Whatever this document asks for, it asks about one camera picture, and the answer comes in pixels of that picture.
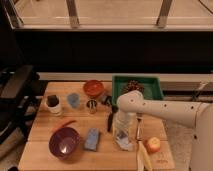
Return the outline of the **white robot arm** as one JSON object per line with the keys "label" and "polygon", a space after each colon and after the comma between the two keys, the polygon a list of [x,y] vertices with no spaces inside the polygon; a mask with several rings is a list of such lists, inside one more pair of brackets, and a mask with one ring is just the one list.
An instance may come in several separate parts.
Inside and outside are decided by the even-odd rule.
{"label": "white robot arm", "polygon": [[134,113],[170,120],[195,129],[190,171],[213,171],[213,103],[146,100],[135,90],[117,98],[115,133],[127,131]]}

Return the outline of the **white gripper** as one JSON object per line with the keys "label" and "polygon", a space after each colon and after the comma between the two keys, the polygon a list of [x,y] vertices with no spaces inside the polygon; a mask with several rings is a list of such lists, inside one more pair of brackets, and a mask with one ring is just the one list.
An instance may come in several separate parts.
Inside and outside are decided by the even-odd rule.
{"label": "white gripper", "polygon": [[118,111],[113,118],[113,137],[114,137],[114,140],[115,140],[116,133],[119,132],[119,131],[123,131],[128,135],[129,140],[131,142],[130,128],[132,126],[132,123],[133,123],[133,114],[132,113],[124,113],[122,111]]}

